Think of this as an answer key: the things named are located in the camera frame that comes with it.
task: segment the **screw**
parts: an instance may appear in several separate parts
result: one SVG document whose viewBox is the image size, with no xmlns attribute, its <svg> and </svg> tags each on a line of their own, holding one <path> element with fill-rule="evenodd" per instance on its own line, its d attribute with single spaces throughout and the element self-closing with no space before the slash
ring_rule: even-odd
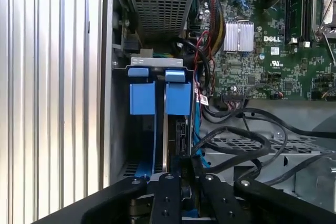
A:
<svg viewBox="0 0 336 224">
<path fill-rule="evenodd" d="M 243 186 L 249 186 L 251 183 L 249 182 L 249 181 L 247 181 L 247 180 L 242 180 L 241 182 L 240 182 Z"/>
<path fill-rule="evenodd" d="M 274 134 L 273 138 L 275 140 L 283 141 L 285 139 L 285 136 L 282 132 L 277 132 L 276 134 Z"/>
<path fill-rule="evenodd" d="M 135 179 L 135 180 L 132 181 L 132 184 L 133 184 L 133 185 L 140 184 L 140 180 Z"/>
<path fill-rule="evenodd" d="M 205 176 L 205 179 L 207 179 L 207 180 L 213 180 L 214 177 L 213 177 L 212 175 L 206 175 L 206 176 Z"/>
<path fill-rule="evenodd" d="M 163 215 L 164 217 L 169 216 L 169 212 L 168 212 L 168 210 L 163 210 L 163 211 L 162 211 L 162 215 Z"/>
<path fill-rule="evenodd" d="M 264 54 L 259 54 L 259 59 L 260 60 L 264 60 L 265 59 L 265 55 Z"/>
<path fill-rule="evenodd" d="M 128 19 L 125 20 L 125 27 L 129 27 L 130 26 L 130 21 Z"/>
<path fill-rule="evenodd" d="M 167 176 L 165 176 L 166 179 L 172 179 L 174 178 L 174 176 L 172 176 L 171 174 L 168 174 Z"/>
</svg>

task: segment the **ventilation holes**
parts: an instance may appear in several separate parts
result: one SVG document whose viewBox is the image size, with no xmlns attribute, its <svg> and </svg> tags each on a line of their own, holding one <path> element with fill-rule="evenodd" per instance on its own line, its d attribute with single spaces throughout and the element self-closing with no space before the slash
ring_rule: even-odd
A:
<svg viewBox="0 0 336 224">
<path fill-rule="evenodd" d="M 150 35 L 176 36 L 187 17 L 188 0 L 134 0 L 143 30 Z"/>
</svg>

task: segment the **black cable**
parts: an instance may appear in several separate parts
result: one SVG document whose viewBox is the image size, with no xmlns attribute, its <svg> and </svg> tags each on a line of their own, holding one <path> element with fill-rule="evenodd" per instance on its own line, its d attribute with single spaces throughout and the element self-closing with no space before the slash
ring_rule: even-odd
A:
<svg viewBox="0 0 336 224">
<path fill-rule="evenodd" d="M 268 141 L 267 138 L 265 138 L 264 136 L 252 132 L 252 131 L 246 131 L 243 129 L 239 129 L 236 127 L 231 127 L 231 126 L 222 126 L 222 127 L 218 127 L 216 129 L 214 129 L 213 131 L 211 131 L 210 133 L 206 134 L 193 148 L 191 151 L 191 155 L 195 155 L 196 152 L 205 144 L 210 142 L 215 136 L 223 133 L 223 132 L 231 132 L 233 134 L 239 135 L 239 136 L 243 136 L 245 138 L 249 138 L 252 140 L 256 140 L 257 142 L 261 143 L 261 145 L 263 146 L 263 148 L 261 148 L 260 150 L 264 150 L 265 148 L 270 149 L 270 143 Z"/>
<path fill-rule="evenodd" d="M 292 168 L 288 172 L 282 174 L 281 176 L 279 176 L 277 178 L 274 178 L 270 181 L 267 181 L 264 184 L 266 184 L 268 186 L 273 186 L 273 185 L 282 183 L 282 182 L 288 180 L 290 177 L 294 176 L 297 172 L 301 171 L 302 169 L 305 169 L 310 164 L 316 162 L 317 160 L 319 160 L 323 157 L 336 158 L 336 153 L 324 153 L 324 154 L 317 155 L 317 156 L 311 157 L 309 159 L 306 159 L 305 161 L 301 162 L 300 164 L 298 164 L 297 166 L 295 166 L 294 168 Z"/>
<path fill-rule="evenodd" d="M 245 117 L 245 114 L 243 114 L 243 122 L 244 122 L 244 125 L 245 125 L 245 128 L 246 128 L 246 130 L 248 130 L 248 131 L 250 131 L 250 128 L 249 128 L 249 126 L 248 126 L 248 124 L 247 124 L 247 122 L 246 122 L 246 117 Z"/>
<path fill-rule="evenodd" d="M 271 163 L 273 163 L 274 160 L 276 160 L 280 156 L 280 154 L 284 151 L 284 149 L 286 148 L 287 143 L 288 143 L 288 134 L 286 132 L 286 129 L 284 127 L 282 127 L 279 123 L 277 123 L 275 121 L 272 121 L 271 119 L 268 119 L 268 118 L 255 118 L 253 116 L 251 116 L 251 117 L 247 116 L 247 117 L 245 117 L 245 119 L 248 119 L 248 120 L 259 120 L 259 121 L 269 122 L 269 123 L 277 125 L 283 131 L 283 134 L 285 136 L 284 142 L 282 143 L 281 147 L 279 148 L 279 150 L 275 153 L 275 155 L 273 157 L 271 157 L 269 160 L 267 160 L 267 161 L 265 161 L 265 162 L 262 163 L 262 165 L 261 165 L 262 168 L 265 168 L 266 166 L 268 166 Z M 257 169 L 255 169 L 255 168 L 251 168 L 247 172 L 243 173 L 239 177 L 239 179 L 241 179 L 243 177 L 254 177 L 254 178 L 257 178 L 258 177 L 258 176 L 256 176 L 257 173 L 260 174 L 260 171 L 257 170 Z"/>
<path fill-rule="evenodd" d="M 303 130 L 300 130 L 298 128 L 293 127 L 292 125 L 289 125 L 285 121 L 281 120 L 277 116 L 275 116 L 275 115 L 273 115 L 273 114 L 271 114 L 271 113 L 269 113 L 265 110 L 255 109 L 255 108 L 244 108 L 244 109 L 240 109 L 240 110 L 235 111 L 235 113 L 239 113 L 239 112 L 240 113 L 247 112 L 247 113 L 254 113 L 254 114 L 263 115 L 263 116 L 271 119 L 272 121 L 275 121 L 275 122 L 279 123 L 281 126 L 287 128 L 291 132 L 294 132 L 298 135 L 336 139 L 336 132 L 303 131 Z"/>
<path fill-rule="evenodd" d="M 269 88 L 269 89 L 272 89 L 274 92 L 277 92 L 277 93 L 282 93 L 281 91 L 279 91 L 278 89 L 272 87 L 271 85 L 268 85 L 268 84 L 265 84 L 265 83 L 258 83 L 256 85 L 253 85 L 252 87 L 248 88 L 246 91 L 245 91 L 245 94 L 243 96 L 243 100 L 242 100 L 242 103 L 240 103 L 239 107 L 237 109 L 235 109 L 235 111 L 237 111 L 238 109 L 242 109 L 245 105 L 246 105 L 246 102 L 247 102 L 247 99 L 248 99 L 248 96 L 249 94 L 251 93 L 251 91 L 253 91 L 254 89 L 256 88 L 260 88 L 260 87 L 266 87 L 266 88 Z M 220 112 L 215 112 L 215 111 L 212 111 L 210 110 L 209 107 L 205 107 L 205 111 L 206 113 L 208 113 L 210 116 L 214 117 L 214 118 L 220 118 L 220 119 L 223 119 L 224 121 L 226 116 L 228 116 L 229 114 L 231 114 L 233 111 L 220 111 Z"/>
<path fill-rule="evenodd" d="M 221 146 L 218 146 L 216 143 L 211 143 L 211 142 L 206 143 L 204 147 L 212 149 L 219 153 L 223 153 L 223 154 L 240 155 L 240 154 L 246 153 L 246 151 L 243 151 L 243 150 L 221 147 Z M 256 179 L 259 176 L 263 166 L 262 166 L 262 163 L 258 159 L 252 159 L 251 162 L 255 164 L 256 167 L 254 168 L 254 171 L 256 172 L 249 174 L 249 178 Z"/>
<path fill-rule="evenodd" d="M 249 139 L 253 139 L 261 144 L 261 148 L 255 151 L 250 151 L 250 152 L 244 152 L 242 154 L 239 154 L 235 157 L 230 158 L 229 160 L 216 165 L 214 167 L 206 168 L 205 171 L 207 173 L 220 173 L 226 169 L 229 169 L 235 165 L 241 164 L 246 161 L 250 161 L 252 159 L 257 159 L 259 157 L 265 156 L 269 153 L 270 151 L 270 143 L 268 139 L 266 139 L 264 136 L 255 133 L 255 132 L 250 132 L 246 131 L 243 129 L 235 128 L 235 127 L 230 127 L 230 126 L 223 126 L 220 128 L 215 129 L 214 131 L 210 132 L 207 134 L 204 138 L 201 139 L 192 149 L 192 155 L 195 155 L 197 150 L 201 148 L 205 143 L 209 142 L 211 139 L 213 139 L 214 136 L 221 134 L 225 131 L 229 131 L 231 133 L 234 133 L 236 135 L 240 135 Z"/>
<path fill-rule="evenodd" d="M 209 83 L 210 83 L 210 65 L 209 65 L 209 61 L 206 58 L 206 56 L 204 55 L 204 53 L 202 52 L 202 50 L 200 48 L 197 48 L 193 43 L 191 43 L 189 40 L 180 38 L 180 37 L 175 37 L 172 39 L 173 42 L 177 42 L 177 43 L 181 43 L 183 44 L 185 47 L 189 47 L 191 50 L 198 52 L 199 57 L 201 58 L 203 65 L 204 65 L 204 72 L 205 72 L 205 78 L 204 78 L 204 85 L 202 87 L 203 90 L 207 90 L 207 88 L 209 87 Z"/>
<path fill-rule="evenodd" d="M 230 115 L 233 111 L 212 111 L 210 110 L 209 106 L 204 106 L 204 111 L 206 113 L 208 113 L 210 116 L 212 116 L 213 118 L 221 118 L 224 119 L 224 117 Z"/>
</svg>

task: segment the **wire bundle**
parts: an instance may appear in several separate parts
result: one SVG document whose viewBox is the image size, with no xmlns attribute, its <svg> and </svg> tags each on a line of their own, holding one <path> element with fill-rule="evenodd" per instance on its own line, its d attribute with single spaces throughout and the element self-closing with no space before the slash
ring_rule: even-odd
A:
<svg viewBox="0 0 336 224">
<path fill-rule="evenodd" d="M 202 49 L 206 55 L 214 56 L 221 48 L 225 35 L 226 25 L 221 0 L 206 0 L 209 3 L 210 26 L 209 36 Z"/>
</svg>

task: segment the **yellow wire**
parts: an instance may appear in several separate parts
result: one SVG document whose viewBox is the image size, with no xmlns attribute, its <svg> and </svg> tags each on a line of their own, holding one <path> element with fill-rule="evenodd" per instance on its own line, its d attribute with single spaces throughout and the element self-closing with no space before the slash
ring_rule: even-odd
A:
<svg viewBox="0 0 336 224">
<path fill-rule="evenodd" d="M 214 47 L 211 50 L 211 53 L 213 53 L 216 50 L 217 46 L 221 42 L 221 37 L 222 37 L 222 33 L 223 33 L 223 20 L 222 20 L 222 16 L 221 15 L 220 15 L 220 17 L 221 18 L 220 18 L 220 21 L 219 21 L 219 25 L 220 25 L 220 27 L 219 27 L 219 33 L 218 33 L 218 37 L 217 37 L 216 43 L 214 44 Z"/>
</svg>

